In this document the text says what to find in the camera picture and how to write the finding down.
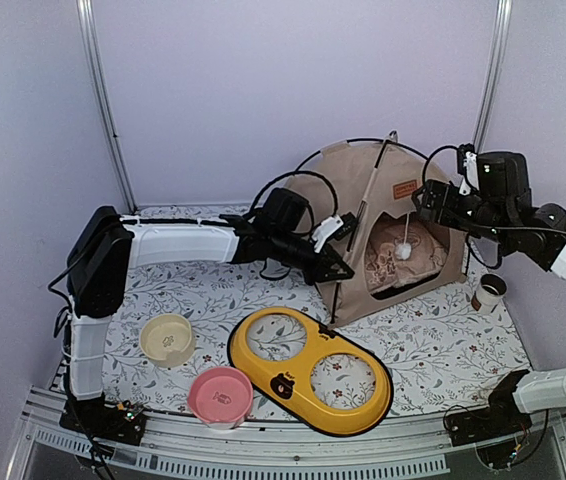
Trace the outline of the pink pet bowl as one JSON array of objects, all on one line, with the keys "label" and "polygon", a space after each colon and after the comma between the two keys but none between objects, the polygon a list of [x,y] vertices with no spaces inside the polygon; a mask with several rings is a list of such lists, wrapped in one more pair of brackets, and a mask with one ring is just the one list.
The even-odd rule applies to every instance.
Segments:
[{"label": "pink pet bowl", "polygon": [[187,406],[209,428],[231,430],[247,419],[253,396],[252,383],[243,372],[233,367],[214,367],[195,378]]}]

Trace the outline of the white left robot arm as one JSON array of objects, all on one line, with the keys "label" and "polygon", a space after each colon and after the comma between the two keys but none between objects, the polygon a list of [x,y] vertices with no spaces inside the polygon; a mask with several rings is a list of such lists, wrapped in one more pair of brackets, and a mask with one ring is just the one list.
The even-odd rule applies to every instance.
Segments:
[{"label": "white left robot arm", "polygon": [[346,231],[333,213],[306,233],[297,228],[313,214],[309,201],[274,189],[260,206],[242,215],[209,219],[143,219],[111,206],[98,208],[47,286],[65,305],[54,330],[66,330],[69,347],[68,396],[77,400],[74,419],[91,434],[111,426],[102,397],[102,366],[109,324],[122,306],[129,270],[161,263],[208,261],[247,264],[275,260],[300,270],[306,284],[349,280],[353,269],[330,245]]}]

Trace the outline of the cream pet bowl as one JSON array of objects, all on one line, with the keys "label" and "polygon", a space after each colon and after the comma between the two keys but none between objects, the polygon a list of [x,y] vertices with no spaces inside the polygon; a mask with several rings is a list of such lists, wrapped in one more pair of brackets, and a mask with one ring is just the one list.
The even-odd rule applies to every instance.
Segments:
[{"label": "cream pet bowl", "polygon": [[196,338],[188,319],[179,314],[162,314],[142,328],[139,345],[153,365],[175,368],[193,356]]}]

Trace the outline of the brown patterned pillow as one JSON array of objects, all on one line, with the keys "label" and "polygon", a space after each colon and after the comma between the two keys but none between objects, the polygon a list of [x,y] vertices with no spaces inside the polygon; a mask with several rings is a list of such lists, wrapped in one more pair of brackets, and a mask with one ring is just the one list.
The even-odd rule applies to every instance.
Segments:
[{"label": "brown patterned pillow", "polygon": [[398,289],[436,276],[447,250],[419,221],[387,213],[375,222],[365,248],[364,273],[371,293]]}]

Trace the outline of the beige fabric pet tent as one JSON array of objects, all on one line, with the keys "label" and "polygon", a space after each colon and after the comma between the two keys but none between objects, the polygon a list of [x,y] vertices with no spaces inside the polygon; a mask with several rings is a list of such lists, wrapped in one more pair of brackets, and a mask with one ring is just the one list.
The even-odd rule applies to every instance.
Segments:
[{"label": "beige fabric pet tent", "polygon": [[406,148],[373,139],[325,147],[287,180],[286,188],[305,197],[313,210],[301,230],[332,213],[357,219],[354,232],[329,243],[353,277],[317,287],[331,327],[463,280],[464,234],[416,213],[411,196],[423,179],[448,180]]}]

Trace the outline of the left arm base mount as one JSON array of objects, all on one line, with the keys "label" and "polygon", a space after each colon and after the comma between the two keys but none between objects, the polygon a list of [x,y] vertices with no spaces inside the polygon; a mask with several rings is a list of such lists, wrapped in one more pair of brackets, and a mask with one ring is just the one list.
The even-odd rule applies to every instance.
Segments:
[{"label": "left arm base mount", "polygon": [[59,421],[67,430],[132,446],[141,444],[146,423],[142,406],[129,401],[109,404],[103,395],[82,401],[69,395]]}]

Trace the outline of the yellow double bowl holder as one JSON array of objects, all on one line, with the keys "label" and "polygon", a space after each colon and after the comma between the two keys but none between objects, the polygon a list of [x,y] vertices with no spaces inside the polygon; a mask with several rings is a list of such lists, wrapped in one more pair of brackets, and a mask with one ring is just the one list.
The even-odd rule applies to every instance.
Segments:
[{"label": "yellow double bowl holder", "polygon": [[[302,325],[306,333],[304,347],[289,359],[266,360],[249,346],[248,333],[252,324],[271,315],[293,318]],[[375,378],[370,399],[362,406],[350,410],[325,404],[311,385],[314,367],[329,356],[342,354],[364,361]],[[227,357],[232,367],[247,375],[255,390],[324,435],[351,437],[366,433],[385,419],[393,403],[391,375],[375,354],[296,309],[274,306],[245,316],[229,335]]]}]

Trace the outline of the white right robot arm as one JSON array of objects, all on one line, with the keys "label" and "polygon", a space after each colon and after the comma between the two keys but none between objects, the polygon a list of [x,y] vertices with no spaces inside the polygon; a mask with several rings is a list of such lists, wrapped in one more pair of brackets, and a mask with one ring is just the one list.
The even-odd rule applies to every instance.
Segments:
[{"label": "white right robot arm", "polygon": [[[521,253],[542,270],[566,282],[566,209],[532,203],[527,161],[508,151],[475,153],[457,149],[460,185],[423,178],[411,195],[417,216],[430,223],[485,238],[503,258]],[[492,391],[496,401],[480,415],[480,427],[500,436],[519,413],[566,408],[566,368],[520,370]]]}]

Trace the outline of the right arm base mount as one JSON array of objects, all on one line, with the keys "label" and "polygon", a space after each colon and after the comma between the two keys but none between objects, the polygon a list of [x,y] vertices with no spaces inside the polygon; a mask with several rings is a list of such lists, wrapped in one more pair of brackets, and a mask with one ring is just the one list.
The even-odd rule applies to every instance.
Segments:
[{"label": "right arm base mount", "polygon": [[503,447],[493,445],[479,454],[481,461],[490,468],[511,467],[532,426],[530,415],[522,413],[513,398],[518,382],[528,373],[529,370],[523,369],[507,374],[488,395],[488,405],[484,408],[469,410],[460,405],[452,406],[443,417],[443,426],[452,445],[461,446],[521,433],[521,440],[512,440]]}]

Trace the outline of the black tent pole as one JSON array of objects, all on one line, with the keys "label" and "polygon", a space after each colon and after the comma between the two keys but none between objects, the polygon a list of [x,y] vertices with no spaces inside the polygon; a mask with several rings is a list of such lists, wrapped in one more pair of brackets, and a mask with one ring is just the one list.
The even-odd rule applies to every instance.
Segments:
[{"label": "black tent pole", "polygon": [[[384,138],[384,140],[381,144],[378,156],[377,156],[377,158],[376,158],[376,160],[373,164],[373,168],[371,170],[369,180],[366,184],[361,202],[359,204],[359,208],[358,208],[357,215],[356,215],[356,224],[353,227],[353,230],[349,235],[349,239],[348,239],[348,243],[347,243],[347,247],[346,247],[347,253],[349,253],[351,251],[351,249],[352,249],[352,247],[353,247],[353,245],[356,241],[357,233],[358,233],[359,227],[361,226],[361,222],[362,222],[362,217],[363,217],[365,210],[367,208],[367,200],[368,200],[369,192],[373,188],[373,185],[374,185],[374,182],[376,180],[377,173],[378,173],[378,167],[379,167],[380,163],[382,162],[384,152],[385,152],[388,144],[392,143],[395,139],[396,139],[396,131],[391,131]],[[338,302],[338,297],[339,297],[341,285],[342,285],[341,281],[338,281],[335,284],[333,299],[332,299],[332,309],[331,309],[330,321],[329,321],[330,327],[333,327],[336,323],[337,302]]]},{"label": "black tent pole", "polygon": [[[304,162],[299,168],[327,178],[338,195],[338,214],[343,216],[352,212],[356,216],[382,142],[383,140],[337,143],[321,149],[314,158]],[[388,144],[373,188],[369,192],[367,208],[351,251],[346,252],[349,235],[340,241],[330,242],[355,271],[354,277],[344,281],[343,286],[359,283],[367,288],[364,273],[365,248],[372,227],[383,213],[396,219],[409,213],[410,219],[422,223],[446,248],[446,263],[438,275],[427,279],[429,282],[449,283],[462,277],[465,235],[420,220],[415,213],[411,194],[423,185],[422,166],[423,161],[417,156],[392,143]]]}]

